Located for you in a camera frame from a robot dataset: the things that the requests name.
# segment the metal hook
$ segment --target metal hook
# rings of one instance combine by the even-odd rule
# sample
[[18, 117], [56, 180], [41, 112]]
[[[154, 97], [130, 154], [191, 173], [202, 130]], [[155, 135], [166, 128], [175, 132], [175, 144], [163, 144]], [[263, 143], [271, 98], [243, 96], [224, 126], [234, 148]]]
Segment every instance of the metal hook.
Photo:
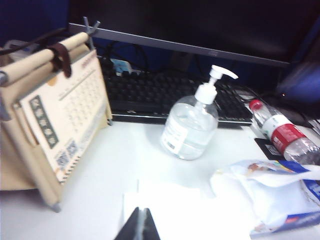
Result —
[[84, 24], [85, 24], [86, 33], [89, 35], [89, 40], [88, 41], [89, 41], [90, 48], [91, 48], [91, 50], [93, 50], [95, 48], [95, 46], [94, 46], [94, 42], [92, 40], [91, 35], [97, 30], [98, 26], [100, 25], [100, 22], [96, 21], [94, 26], [90, 27], [88, 18], [86, 16], [83, 17], [83, 21], [84, 21]]

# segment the clear plastic bottle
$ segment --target clear plastic bottle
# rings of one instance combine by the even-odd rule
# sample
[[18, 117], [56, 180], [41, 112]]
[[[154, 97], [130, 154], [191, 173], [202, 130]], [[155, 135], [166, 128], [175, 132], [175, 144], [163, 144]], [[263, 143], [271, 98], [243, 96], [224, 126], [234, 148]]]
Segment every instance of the clear plastic bottle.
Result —
[[161, 142], [176, 157], [194, 160], [204, 153], [217, 127], [218, 111], [214, 104], [185, 96], [172, 107]]
[[268, 136], [286, 160], [300, 164], [320, 164], [319, 147], [281, 112], [256, 99], [250, 102], [249, 107], [262, 133]]

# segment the brown strap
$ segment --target brown strap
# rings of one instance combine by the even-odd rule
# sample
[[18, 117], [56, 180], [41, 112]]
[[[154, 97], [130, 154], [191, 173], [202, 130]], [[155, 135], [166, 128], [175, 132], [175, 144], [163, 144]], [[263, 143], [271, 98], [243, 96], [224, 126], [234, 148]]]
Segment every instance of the brown strap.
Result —
[[70, 65], [70, 56], [67, 48], [63, 44], [58, 42], [54, 45], [49, 46], [48, 49], [54, 51], [54, 58], [52, 60], [54, 67], [57, 69], [62, 69], [65, 77], [69, 78], [72, 74], [72, 71]]

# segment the white desk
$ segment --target white desk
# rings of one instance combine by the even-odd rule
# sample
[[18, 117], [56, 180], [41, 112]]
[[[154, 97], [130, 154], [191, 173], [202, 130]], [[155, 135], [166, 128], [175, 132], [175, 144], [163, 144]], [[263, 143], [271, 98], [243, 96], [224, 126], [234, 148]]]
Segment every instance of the white desk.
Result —
[[[243, 159], [266, 158], [251, 128], [239, 127], [217, 129], [201, 158], [180, 160], [161, 147], [163, 127], [115, 122], [101, 130], [66, 184], [60, 213], [45, 206], [36, 190], [2, 192], [1, 239], [111, 240], [123, 225], [123, 195], [136, 192], [137, 179], [199, 188], [211, 198], [209, 179], [215, 170]], [[259, 240], [319, 237], [316, 226]]]

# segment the black object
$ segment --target black object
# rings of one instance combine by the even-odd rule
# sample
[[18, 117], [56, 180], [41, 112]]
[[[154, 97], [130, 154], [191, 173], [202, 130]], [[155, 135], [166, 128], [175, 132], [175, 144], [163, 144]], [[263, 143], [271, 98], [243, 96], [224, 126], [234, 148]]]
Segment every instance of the black object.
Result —
[[[154, 219], [152, 218], [149, 208], [146, 208], [145, 211], [146, 218], [144, 221], [144, 229], [142, 233], [143, 239], [160, 240]], [[135, 238], [139, 214], [141, 214], [141, 211], [139, 211], [139, 208], [136, 207], [114, 240], [133, 240]]]
[[[173, 104], [194, 95], [201, 79], [164, 74], [104, 75], [113, 119], [122, 122], [164, 124]], [[216, 86], [219, 126], [252, 124], [251, 112], [229, 84]]]
[[276, 147], [268, 139], [255, 138], [254, 140], [269, 160], [285, 159], [285, 157], [276, 149]]
[[286, 67], [319, 12], [319, 0], [71, 0], [68, 21], [99, 20], [99, 38]]

